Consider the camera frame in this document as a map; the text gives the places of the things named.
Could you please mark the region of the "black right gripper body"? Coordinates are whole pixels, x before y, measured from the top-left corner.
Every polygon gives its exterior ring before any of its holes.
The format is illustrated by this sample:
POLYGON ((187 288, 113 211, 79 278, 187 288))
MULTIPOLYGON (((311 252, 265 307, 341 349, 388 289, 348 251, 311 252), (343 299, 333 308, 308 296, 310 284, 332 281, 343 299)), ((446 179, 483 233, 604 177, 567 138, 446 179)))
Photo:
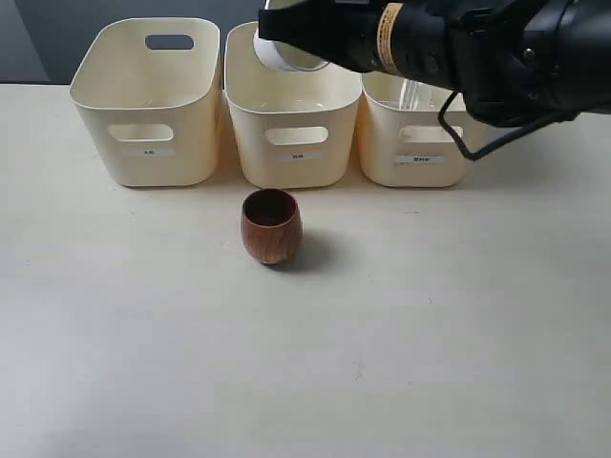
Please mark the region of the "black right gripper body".
POLYGON ((362 1, 352 6, 352 62, 451 91, 469 91, 462 16, 471 1, 362 1))

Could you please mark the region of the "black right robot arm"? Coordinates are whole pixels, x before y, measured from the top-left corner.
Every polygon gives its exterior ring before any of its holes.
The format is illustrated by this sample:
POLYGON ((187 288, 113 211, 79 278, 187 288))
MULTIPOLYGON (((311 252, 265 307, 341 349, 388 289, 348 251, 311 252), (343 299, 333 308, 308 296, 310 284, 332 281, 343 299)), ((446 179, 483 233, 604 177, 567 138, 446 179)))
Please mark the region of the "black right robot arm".
POLYGON ((258 22, 262 39, 345 69, 457 92, 495 127, 610 110, 607 0, 301 1, 258 22))

